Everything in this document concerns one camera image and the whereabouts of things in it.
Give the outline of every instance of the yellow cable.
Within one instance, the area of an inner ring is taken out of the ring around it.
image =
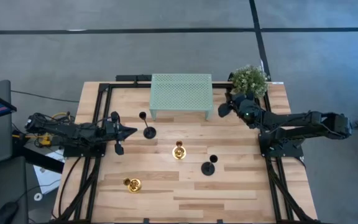
[[[55,115],[52,116],[52,118],[56,118],[57,116],[63,116],[63,115],[67,115],[67,113],[61,112],[61,113],[57,113]],[[25,136],[26,138],[49,138],[50,135],[49,133],[47,133],[46,135],[43,136]],[[20,136],[18,136],[17,134],[13,134],[12,137],[14,138],[19,138]]]
[[[14,138],[19,138],[20,136],[13,134],[12,137]],[[48,135],[44,135],[44,136],[25,136],[26,138],[44,138],[44,137],[49,137]]]
[[[57,116],[61,116],[61,115],[67,115],[67,113],[64,113],[64,112],[57,113],[57,114],[53,115],[52,118],[56,118]]]

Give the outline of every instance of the gray carpet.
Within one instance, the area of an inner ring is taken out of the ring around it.
[[[358,27],[358,1],[255,0],[266,27]],[[0,30],[253,27],[244,0],[0,0]],[[358,119],[358,32],[263,33],[272,80],[285,82],[292,111]],[[260,64],[254,33],[0,35],[0,80],[12,89],[78,100],[83,82],[116,75],[211,73]],[[35,112],[76,113],[75,103],[12,94],[23,127]],[[319,219],[358,223],[358,130],[344,141],[304,145]],[[29,187],[37,185],[28,168]],[[56,191],[29,200],[30,217],[50,218]]]

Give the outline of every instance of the black metal frame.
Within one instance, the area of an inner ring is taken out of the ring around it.
[[[150,88],[151,87],[151,84],[149,84],[149,83],[138,83],[139,80],[151,81],[151,75],[125,75],[125,76],[119,75],[116,77],[116,80],[117,81],[132,81],[133,83],[130,83],[130,84],[128,84],[128,83],[113,83],[113,84],[101,83],[101,84],[99,84],[98,96],[96,98],[96,105],[95,105],[95,109],[94,109],[93,121],[98,120],[98,114],[99,114],[100,107],[101,107],[101,99],[102,99],[102,95],[103,95],[104,91],[107,90],[107,97],[106,97],[106,102],[105,102],[105,106],[104,106],[103,117],[107,118],[108,113],[109,113],[109,106],[111,103],[112,90],[114,88]],[[232,88],[232,84],[213,83],[213,88]],[[264,96],[264,103],[265,103],[266,110],[271,111],[268,92],[266,92],[266,94]],[[83,173],[82,173],[82,177],[81,177],[81,185],[80,185],[80,189],[82,189],[83,192],[86,192],[88,187],[91,185],[91,193],[88,198],[88,208],[87,208],[87,213],[86,213],[86,220],[91,220],[91,218],[92,218],[92,211],[93,211],[93,205],[94,205],[94,200],[95,200],[95,195],[96,195],[96,185],[97,185],[97,181],[98,181],[98,172],[99,172],[99,168],[100,168],[101,158],[99,157],[99,158],[95,159],[95,165],[94,165],[92,174],[96,175],[96,177],[94,177],[94,179],[92,180],[92,183],[88,182],[90,178],[86,179],[86,177],[88,176],[90,160],[91,160],[90,157],[85,158],[85,164],[84,164],[84,168],[83,168]],[[284,224],[284,223],[310,223],[310,221],[312,221],[312,220],[309,220],[307,215],[304,214],[302,209],[297,205],[295,200],[292,198],[292,196],[288,192],[287,182],[285,180],[284,167],[283,167],[281,158],[279,158],[279,157],[276,158],[277,167],[278,167],[278,177],[273,169],[273,164],[272,164],[272,161],[270,160],[270,158],[266,157],[265,161],[266,161],[267,175],[269,178],[270,191],[272,193],[272,202],[273,202],[273,208],[274,208],[274,212],[275,212],[276,222],[282,223],[282,224]],[[286,220],[283,220],[282,216],[281,216],[276,186],[279,188],[279,190],[281,191],[281,193],[284,196],[285,208],[286,208],[286,212],[287,212]],[[78,204],[78,206],[76,207],[75,216],[74,216],[75,220],[80,220],[81,204],[82,204],[82,202],[80,202]],[[301,221],[294,221],[293,213],[292,213],[293,209],[297,215],[300,215],[299,218]]]

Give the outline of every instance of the green mesh shelf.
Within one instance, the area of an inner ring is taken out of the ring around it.
[[[150,112],[153,120],[158,110],[213,111],[210,74],[153,74]]]

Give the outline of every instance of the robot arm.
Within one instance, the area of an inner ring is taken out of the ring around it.
[[[263,130],[259,136],[262,155],[301,157],[300,144],[306,138],[325,136],[345,139],[351,135],[350,122],[343,114],[309,111],[300,114],[275,114],[265,111],[242,94],[226,92],[226,103],[219,109],[223,117],[233,110],[250,128]],[[284,126],[297,128],[283,129]]]
[[[136,128],[128,128],[120,123],[117,112],[111,113],[111,120],[106,120],[104,127],[100,128],[96,123],[64,123],[56,119],[47,119],[40,113],[29,116],[29,120],[25,125],[28,133],[50,133],[60,136],[60,145],[65,149],[64,156],[100,156],[98,153],[102,144],[108,141],[116,141],[116,153],[122,155],[124,150],[121,141],[128,138],[137,131]]]

